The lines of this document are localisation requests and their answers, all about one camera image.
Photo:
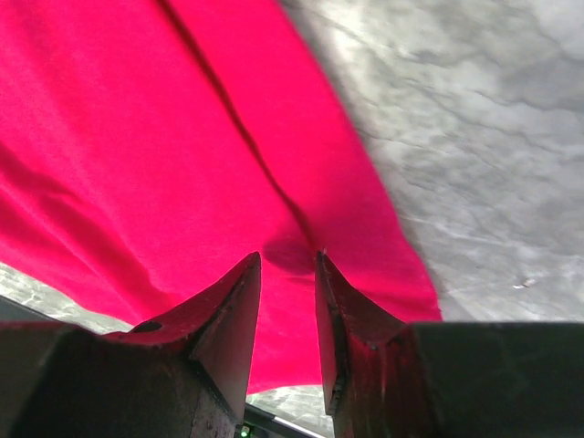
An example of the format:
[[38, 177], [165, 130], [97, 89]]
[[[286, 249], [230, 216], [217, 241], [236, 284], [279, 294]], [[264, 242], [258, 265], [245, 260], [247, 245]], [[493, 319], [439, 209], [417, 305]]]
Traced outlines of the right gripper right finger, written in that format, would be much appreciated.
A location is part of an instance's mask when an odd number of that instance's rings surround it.
[[580, 437], [583, 327], [406, 323], [324, 254], [316, 314], [325, 410], [338, 437]]

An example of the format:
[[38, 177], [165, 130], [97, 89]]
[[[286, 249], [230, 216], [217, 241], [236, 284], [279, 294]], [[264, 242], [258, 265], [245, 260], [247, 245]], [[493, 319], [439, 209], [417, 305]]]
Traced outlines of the crimson red t shirt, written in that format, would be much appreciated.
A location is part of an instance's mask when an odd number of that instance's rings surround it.
[[317, 252], [396, 318], [436, 292], [276, 1], [4, 1], [1, 259], [138, 324], [262, 257], [248, 390], [318, 384]]

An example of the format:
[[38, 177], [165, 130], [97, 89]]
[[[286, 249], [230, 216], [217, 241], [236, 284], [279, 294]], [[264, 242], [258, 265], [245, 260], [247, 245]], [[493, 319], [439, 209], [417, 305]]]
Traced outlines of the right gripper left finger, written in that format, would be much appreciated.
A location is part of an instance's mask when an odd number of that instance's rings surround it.
[[256, 333], [259, 254], [128, 332], [1, 325], [4, 437], [231, 437]]

